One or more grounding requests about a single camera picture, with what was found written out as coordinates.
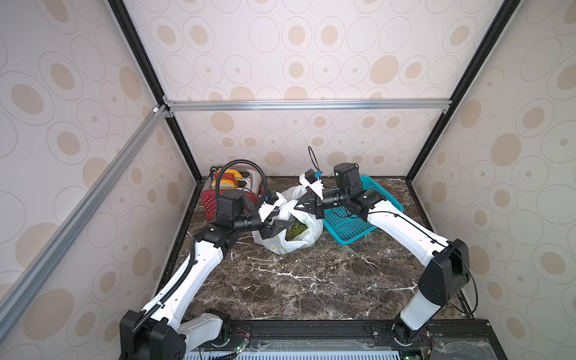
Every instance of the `plastic bag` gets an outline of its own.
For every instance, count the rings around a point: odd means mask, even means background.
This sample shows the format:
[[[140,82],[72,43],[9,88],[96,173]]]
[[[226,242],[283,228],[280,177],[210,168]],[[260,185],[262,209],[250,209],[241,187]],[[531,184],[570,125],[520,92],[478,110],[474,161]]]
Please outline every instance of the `plastic bag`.
[[[295,236],[291,241],[286,241],[286,230],[282,230],[278,235],[268,239],[262,239],[259,232],[253,231],[252,236],[254,236],[254,242],[277,254],[286,254],[296,249],[307,248],[314,245],[324,228],[322,219],[316,219],[312,214],[294,209],[294,206],[298,203],[298,198],[305,193],[306,188],[301,185],[291,187],[282,192],[282,196],[286,202],[279,207],[280,213],[278,214],[278,219],[288,220],[292,215],[308,227],[306,230]]]

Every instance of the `ventilation grille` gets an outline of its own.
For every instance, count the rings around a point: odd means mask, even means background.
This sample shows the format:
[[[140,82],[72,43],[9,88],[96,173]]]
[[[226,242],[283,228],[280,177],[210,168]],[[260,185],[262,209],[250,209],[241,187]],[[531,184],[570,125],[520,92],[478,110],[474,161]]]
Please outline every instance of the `ventilation grille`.
[[[228,353],[203,353],[202,360],[212,360]],[[244,352],[238,360],[400,360],[398,351],[261,351]],[[192,350],[184,360],[200,360],[198,351]]]

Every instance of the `polka dot wallpaper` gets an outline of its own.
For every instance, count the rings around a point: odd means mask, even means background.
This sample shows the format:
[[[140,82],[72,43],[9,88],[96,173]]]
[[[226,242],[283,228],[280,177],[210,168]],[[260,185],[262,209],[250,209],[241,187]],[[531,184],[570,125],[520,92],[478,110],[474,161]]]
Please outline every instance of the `polka dot wallpaper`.
[[[145,143],[0,346],[1,360],[118,359],[119,321],[150,300],[194,190],[168,134],[161,123]],[[28,230],[16,261],[29,263],[28,248],[56,228]],[[19,274],[0,272],[0,289]]]
[[[415,180],[511,360],[576,351],[575,33],[576,1],[524,2]]]
[[[0,11],[0,298],[152,109],[106,2],[22,0]],[[193,188],[154,130],[0,359],[118,359],[118,321],[150,298]]]
[[[152,101],[104,3],[3,2],[0,298],[148,116]]]
[[[126,1],[184,101],[450,97],[501,3]]]
[[[404,176],[440,109],[352,111],[178,112],[176,119],[200,171],[245,158],[270,176],[299,176],[312,167],[308,146],[327,175],[356,162],[362,174]]]

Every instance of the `marble table surface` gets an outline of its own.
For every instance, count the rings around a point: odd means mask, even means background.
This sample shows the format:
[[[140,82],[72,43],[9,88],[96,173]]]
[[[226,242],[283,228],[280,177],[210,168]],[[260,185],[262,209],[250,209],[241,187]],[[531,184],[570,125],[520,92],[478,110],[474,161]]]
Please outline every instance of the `marble table surface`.
[[[374,178],[422,223],[422,216],[401,179]],[[334,181],[324,179],[326,186]],[[270,178],[268,187],[284,191],[293,178]],[[207,223],[202,201],[194,211],[175,269],[190,253],[190,239]],[[341,247],[324,229],[315,245],[277,255],[255,244],[250,233],[208,276],[186,311],[192,319],[207,308],[235,320],[392,319],[417,291],[423,266],[391,236],[376,229]],[[453,302],[460,307],[458,299]],[[463,319],[445,306],[436,319]]]

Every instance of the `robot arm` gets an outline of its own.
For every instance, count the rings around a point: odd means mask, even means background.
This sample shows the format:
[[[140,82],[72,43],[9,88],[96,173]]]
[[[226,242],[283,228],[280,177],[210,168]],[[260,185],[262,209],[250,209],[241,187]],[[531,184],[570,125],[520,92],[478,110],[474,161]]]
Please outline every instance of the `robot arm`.
[[[214,220],[196,235],[190,255],[174,276],[140,312],[129,310],[120,321],[121,360],[180,360],[207,341],[228,341],[228,314],[208,309],[193,320],[183,324],[181,321],[210,272],[224,259],[241,232],[258,230],[262,238],[269,238],[287,228],[288,222],[272,221],[278,214],[275,208],[282,203],[281,196],[269,192],[258,211],[244,191],[226,190],[218,197]]]
[[[468,283],[468,247],[459,239],[448,241],[424,228],[399,211],[384,195],[363,189],[356,164],[334,167],[336,188],[324,188],[318,173],[308,170],[300,176],[309,191],[295,207],[324,218],[324,210],[344,206],[391,235],[426,267],[418,291],[396,316],[394,332],[400,344],[412,343],[420,328]]]

